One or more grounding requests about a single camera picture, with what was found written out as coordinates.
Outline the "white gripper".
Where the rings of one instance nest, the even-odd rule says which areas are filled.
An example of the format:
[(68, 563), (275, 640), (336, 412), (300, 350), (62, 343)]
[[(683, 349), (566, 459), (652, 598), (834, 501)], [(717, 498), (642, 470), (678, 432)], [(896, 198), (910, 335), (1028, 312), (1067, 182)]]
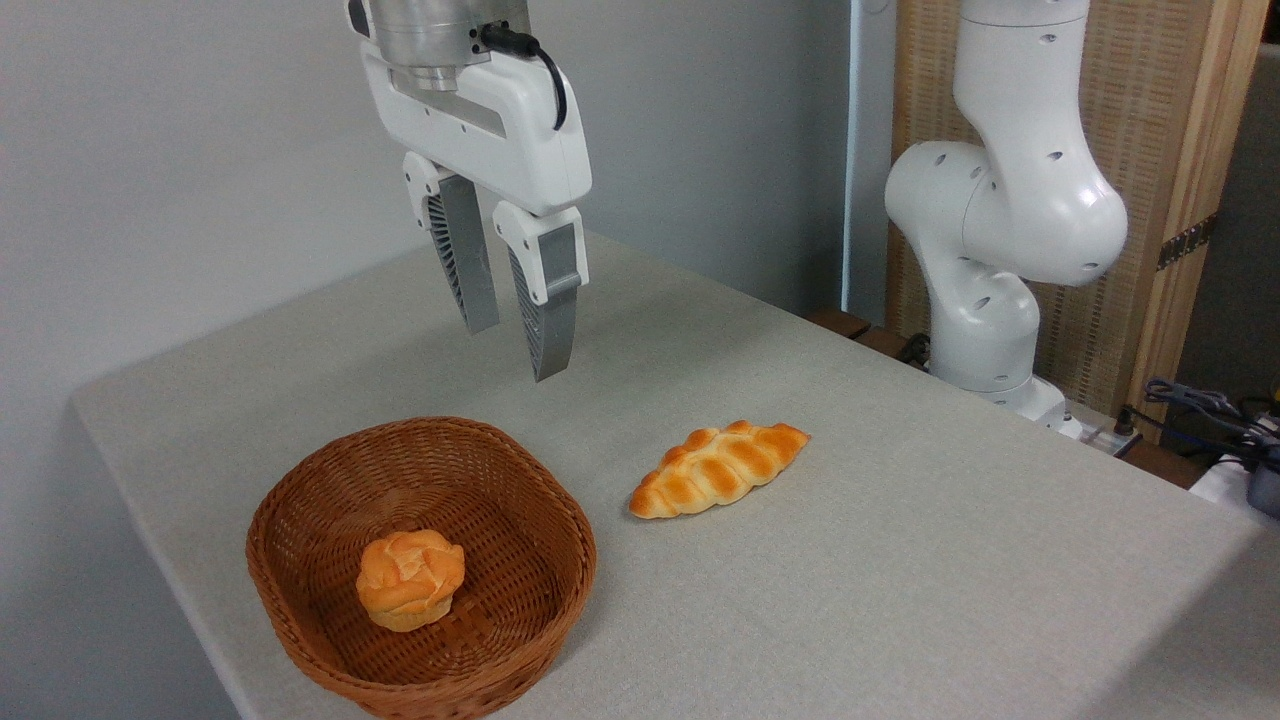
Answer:
[(504, 199), (493, 220), (508, 246), (534, 379), (564, 370), (577, 292), (589, 283), (581, 215), (568, 206), (593, 186), (572, 85), (563, 82), (567, 115), (557, 129), (557, 95), (541, 61), (493, 54), (463, 68), (454, 91), (435, 91), (389, 65), (369, 41), (361, 55), (389, 136), (415, 151), (403, 160), (413, 214), (468, 333), (499, 323), (479, 184)]

